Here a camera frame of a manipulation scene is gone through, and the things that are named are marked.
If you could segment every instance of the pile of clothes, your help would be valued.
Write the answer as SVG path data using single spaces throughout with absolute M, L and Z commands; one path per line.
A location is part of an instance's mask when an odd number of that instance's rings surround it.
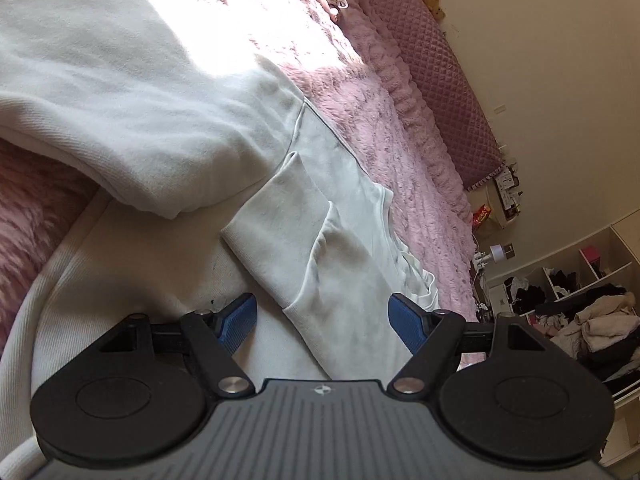
M 636 298 L 604 285 L 564 301 L 540 304 L 534 327 L 617 393 L 640 380 Z
M 551 281 L 551 284 L 554 286 L 554 291 L 558 295 L 558 298 L 564 298 L 580 288 L 576 272 L 565 274 L 562 270 L 556 271 L 553 269 L 545 269 L 545 272 L 549 277 L 549 281 Z
M 504 286 L 511 308 L 516 314 L 524 314 L 546 301 L 546 295 L 542 288 L 530 285 L 526 278 L 512 276 L 505 280 Z

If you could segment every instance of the wall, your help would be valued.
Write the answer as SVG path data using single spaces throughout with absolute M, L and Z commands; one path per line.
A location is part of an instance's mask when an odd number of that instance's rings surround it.
M 640 0 L 441 0 L 442 28 L 518 159 L 514 269 L 640 206 Z M 506 111 L 494 113 L 505 104 Z

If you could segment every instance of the drawer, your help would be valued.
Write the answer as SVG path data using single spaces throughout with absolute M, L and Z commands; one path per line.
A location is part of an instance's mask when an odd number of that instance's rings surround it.
M 640 210 L 613 224 L 613 228 L 640 262 Z
M 640 399 L 616 409 L 616 419 L 602 450 L 600 463 L 612 466 L 640 450 Z

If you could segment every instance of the pink fluffy blanket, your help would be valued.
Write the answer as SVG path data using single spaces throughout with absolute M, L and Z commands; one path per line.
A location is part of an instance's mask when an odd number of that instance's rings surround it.
M 474 319 L 462 181 L 368 0 L 348 0 L 340 28 L 315 0 L 200 1 L 232 13 L 337 125 L 372 178 L 393 190 L 396 232 L 436 276 L 441 308 Z M 94 192 L 74 170 L 0 144 L 0 348 L 37 272 Z

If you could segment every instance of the teddy bear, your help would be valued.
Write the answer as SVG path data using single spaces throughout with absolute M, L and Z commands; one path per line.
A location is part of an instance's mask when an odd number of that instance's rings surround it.
M 440 6 L 440 0 L 423 0 L 424 4 L 431 11 L 433 17 L 439 22 L 442 18 L 446 16 L 444 10 Z

